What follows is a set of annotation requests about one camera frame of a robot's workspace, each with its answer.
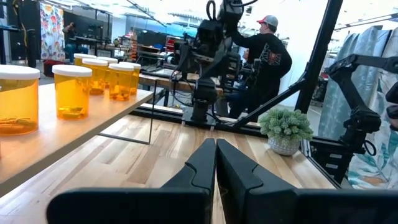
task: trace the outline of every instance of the white cap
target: white cap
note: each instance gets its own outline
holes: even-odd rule
[[[93,71],[90,68],[75,65],[53,65],[52,73],[68,77],[90,77]]]
[[[0,79],[32,80],[40,78],[40,70],[17,65],[0,65]]]
[[[97,57],[97,59],[105,60],[108,63],[117,63],[118,60],[116,58],[108,58],[108,57]]]
[[[131,62],[119,62],[119,64],[126,64],[126,65],[132,65],[134,68],[141,69],[141,65],[137,63],[131,63]]]
[[[260,23],[260,24],[265,22],[265,23],[267,23],[269,25],[272,25],[274,27],[278,27],[278,23],[279,23],[278,19],[275,16],[273,16],[273,15],[268,15],[268,16],[264,17],[263,19],[261,19],[261,20],[259,20],[257,22]]]
[[[109,64],[109,68],[115,69],[115,70],[120,70],[120,71],[127,71],[127,72],[132,72],[134,71],[134,66],[128,64],[128,63],[111,63]]]
[[[92,58],[83,58],[81,62],[85,63],[86,65],[108,66],[108,62],[105,60],[98,60]]]
[[[95,55],[87,55],[87,54],[74,54],[75,58],[97,58]]]

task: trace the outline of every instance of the pill bottle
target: pill bottle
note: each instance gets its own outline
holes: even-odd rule
[[[116,58],[97,57],[97,59],[107,61],[108,65],[111,63],[118,62],[118,60]],[[105,73],[105,88],[109,88],[109,73],[110,73],[110,71],[109,71],[109,67],[108,67],[108,69],[106,70],[106,73]]]
[[[103,95],[105,92],[105,74],[108,69],[107,61],[84,58],[83,66],[93,71],[90,79],[90,95]]]
[[[39,78],[36,68],[0,65],[0,136],[38,129]]]
[[[96,59],[97,56],[95,55],[87,55],[87,54],[73,54],[75,56],[75,65],[81,66],[83,58],[92,58]]]
[[[134,67],[128,64],[109,64],[109,98],[117,101],[130,100],[131,79]]]
[[[84,119],[88,116],[90,79],[93,71],[75,65],[54,65],[57,118]]]
[[[132,95],[137,94],[141,65],[138,64],[138,63],[131,63],[131,62],[120,62],[120,63],[121,64],[125,63],[125,64],[129,64],[129,65],[134,66],[134,72],[132,74],[132,80],[131,80],[131,91],[130,91],[130,94],[132,94]]]

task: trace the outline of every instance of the person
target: person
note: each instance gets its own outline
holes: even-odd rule
[[[75,53],[83,53],[88,54],[88,48],[82,46],[76,46],[70,39],[75,38],[76,36],[76,25],[74,22],[71,22],[65,28],[63,28],[62,32],[65,34],[65,51],[69,55],[69,62],[73,63],[75,57]]]
[[[275,16],[268,15],[260,21],[260,33],[251,37],[243,37],[237,30],[232,34],[232,41],[241,47],[248,49],[247,63],[253,64],[254,59],[260,59],[258,74],[255,80],[248,85],[246,91],[239,93],[239,98],[234,99],[231,105],[229,117],[237,119],[241,113],[248,109],[253,112],[262,104],[278,95],[280,79],[289,72],[292,66],[290,57],[285,45],[275,32],[278,20]]]

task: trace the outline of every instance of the potted plant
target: potted plant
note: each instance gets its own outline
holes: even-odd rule
[[[301,111],[273,109],[260,119],[261,133],[269,138],[270,148],[281,155],[295,154],[302,139],[310,140],[312,130],[307,115]]]

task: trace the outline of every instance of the patterned curtain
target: patterned curtain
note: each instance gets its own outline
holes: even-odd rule
[[[54,6],[40,3],[40,22],[42,36],[41,59],[60,60],[65,59],[63,51],[64,35],[63,10]]]
[[[383,57],[398,56],[398,29],[392,31]],[[378,70],[376,94],[369,107],[382,119],[380,131],[368,134],[376,147],[376,156],[355,155],[349,165],[348,180],[356,189],[398,189],[398,133],[390,129],[386,93],[398,82],[398,75]]]
[[[337,60],[350,54],[381,56],[386,45],[389,30],[380,30],[380,27],[370,27],[362,34],[347,36]],[[371,95],[375,92],[377,69],[359,66],[353,73],[352,81],[368,105]],[[319,124],[318,135],[321,137],[339,139],[344,134],[343,122],[349,118],[351,110],[339,86],[330,80],[326,90],[325,100]]]

